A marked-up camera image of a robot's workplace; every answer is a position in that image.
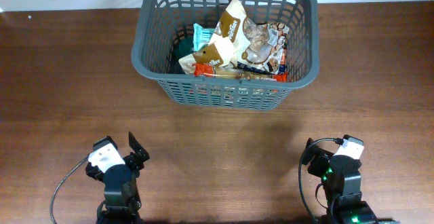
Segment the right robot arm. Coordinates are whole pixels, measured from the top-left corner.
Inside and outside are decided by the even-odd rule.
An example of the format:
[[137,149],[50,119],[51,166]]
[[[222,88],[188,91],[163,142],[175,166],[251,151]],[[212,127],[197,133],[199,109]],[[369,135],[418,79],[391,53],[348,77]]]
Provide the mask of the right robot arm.
[[[359,224],[378,223],[379,220],[367,202],[362,200],[360,157],[363,141],[344,135],[342,138],[309,138],[300,156],[298,186],[302,203],[313,223]],[[308,207],[302,190],[302,166],[308,173],[320,178],[316,191],[322,188],[327,204],[326,214],[315,217]]]

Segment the grey plastic basket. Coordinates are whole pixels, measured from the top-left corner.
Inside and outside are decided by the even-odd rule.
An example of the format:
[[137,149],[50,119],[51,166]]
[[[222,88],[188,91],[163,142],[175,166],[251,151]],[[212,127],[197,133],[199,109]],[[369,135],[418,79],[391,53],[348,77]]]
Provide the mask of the grey plastic basket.
[[132,47],[132,64],[184,105],[271,110],[319,73],[317,0],[240,0],[255,23],[282,22],[289,28],[288,80],[220,79],[187,75],[179,65],[180,44],[194,24],[213,28],[231,0],[142,0]]

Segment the Pantree white grain pouch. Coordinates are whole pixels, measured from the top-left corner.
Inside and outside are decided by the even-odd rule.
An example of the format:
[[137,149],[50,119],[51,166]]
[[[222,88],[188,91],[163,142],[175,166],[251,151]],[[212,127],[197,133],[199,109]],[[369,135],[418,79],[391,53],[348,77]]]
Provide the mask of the Pantree white grain pouch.
[[182,70],[192,75],[199,64],[208,64],[213,67],[234,68],[232,61],[235,48],[229,37],[219,39],[199,51],[193,52],[179,59]]

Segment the teal wet wipes packet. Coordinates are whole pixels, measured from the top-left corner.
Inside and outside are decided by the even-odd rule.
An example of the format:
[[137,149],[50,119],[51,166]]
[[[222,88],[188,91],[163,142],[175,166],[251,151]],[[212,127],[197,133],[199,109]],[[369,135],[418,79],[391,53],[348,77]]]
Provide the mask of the teal wet wipes packet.
[[193,51],[197,52],[210,42],[215,29],[203,28],[200,24],[193,25]]

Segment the Kleenex tissue multipack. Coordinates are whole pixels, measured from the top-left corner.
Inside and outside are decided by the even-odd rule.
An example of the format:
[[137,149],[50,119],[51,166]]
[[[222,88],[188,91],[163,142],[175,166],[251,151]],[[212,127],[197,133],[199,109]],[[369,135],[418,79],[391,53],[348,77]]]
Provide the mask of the Kleenex tissue multipack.
[[287,71],[285,61],[286,51],[280,49],[276,52],[271,52],[267,59],[260,64],[252,64],[246,60],[237,63],[237,68],[243,71],[259,73],[263,75],[282,75]]

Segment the Pantree mushroom pouch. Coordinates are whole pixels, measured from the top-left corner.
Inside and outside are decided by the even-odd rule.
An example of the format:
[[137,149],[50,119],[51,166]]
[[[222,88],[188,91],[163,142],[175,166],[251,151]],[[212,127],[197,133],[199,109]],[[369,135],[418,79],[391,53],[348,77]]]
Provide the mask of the Pantree mushroom pouch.
[[232,0],[221,15],[210,43],[229,37],[235,53],[232,61],[252,64],[264,62],[271,52],[284,49],[290,28],[281,22],[255,24],[248,18],[240,0]]

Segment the green Nescafe coffee bag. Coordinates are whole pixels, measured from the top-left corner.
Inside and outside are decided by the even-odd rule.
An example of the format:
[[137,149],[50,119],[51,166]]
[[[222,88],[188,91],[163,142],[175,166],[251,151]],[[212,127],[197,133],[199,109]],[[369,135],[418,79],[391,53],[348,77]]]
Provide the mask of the green Nescafe coffee bag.
[[179,60],[194,52],[193,38],[187,37],[180,40],[173,49],[170,72],[175,74],[184,74]]

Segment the San Remo spaghetti packet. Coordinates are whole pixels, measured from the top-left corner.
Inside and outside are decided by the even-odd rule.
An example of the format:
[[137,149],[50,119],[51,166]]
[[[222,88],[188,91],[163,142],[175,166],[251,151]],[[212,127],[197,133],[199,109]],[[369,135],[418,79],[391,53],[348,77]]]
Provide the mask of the San Remo spaghetti packet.
[[223,79],[259,79],[265,81],[277,81],[285,83],[287,81],[286,74],[282,75],[265,75],[243,71],[241,69],[219,68],[208,64],[196,64],[194,75],[196,77],[210,77]]

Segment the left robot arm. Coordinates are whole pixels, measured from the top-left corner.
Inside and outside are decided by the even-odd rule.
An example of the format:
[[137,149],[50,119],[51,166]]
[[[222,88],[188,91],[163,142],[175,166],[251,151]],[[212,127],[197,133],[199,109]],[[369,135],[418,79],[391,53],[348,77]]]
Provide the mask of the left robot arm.
[[150,159],[147,150],[128,133],[132,149],[123,157],[110,136],[94,143],[87,159],[86,175],[104,183],[104,200],[97,208],[97,224],[142,223],[138,211],[142,207],[136,179]]

